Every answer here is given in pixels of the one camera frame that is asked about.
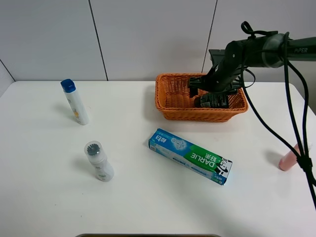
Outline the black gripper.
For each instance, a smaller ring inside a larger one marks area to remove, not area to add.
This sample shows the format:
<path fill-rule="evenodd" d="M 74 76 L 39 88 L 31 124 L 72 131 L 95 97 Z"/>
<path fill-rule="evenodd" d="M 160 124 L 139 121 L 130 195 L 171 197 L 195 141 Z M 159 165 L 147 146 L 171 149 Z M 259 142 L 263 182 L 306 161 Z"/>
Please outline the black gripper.
<path fill-rule="evenodd" d="M 189 79 L 189 97 L 197 96 L 199 91 L 223 92 L 235 95 L 242 88 L 240 82 L 233 82 L 240 75 L 241 55 L 211 55 L 213 63 L 210 71 L 202 77 Z"/>

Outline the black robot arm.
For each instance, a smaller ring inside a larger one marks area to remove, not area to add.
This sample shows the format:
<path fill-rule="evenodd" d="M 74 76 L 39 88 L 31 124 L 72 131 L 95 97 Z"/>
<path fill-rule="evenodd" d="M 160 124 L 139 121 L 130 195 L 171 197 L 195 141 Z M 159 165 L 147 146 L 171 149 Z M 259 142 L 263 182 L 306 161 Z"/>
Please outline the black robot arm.
<path fill-rule="evenodd" d="M 245 40 L 230 42 L 225 49 L 211 49 L 212 61 L 210 71 L 188 81 L 190 97 L 198 90 L 211 93 L 232 92 L 240 85 L 233 81 L 241 75 L 244 68 L 279 68 L 289 61 L 315 61 L 316 39 L 285 39 L 284 34 L 263 37 L 248 37 Z"/>

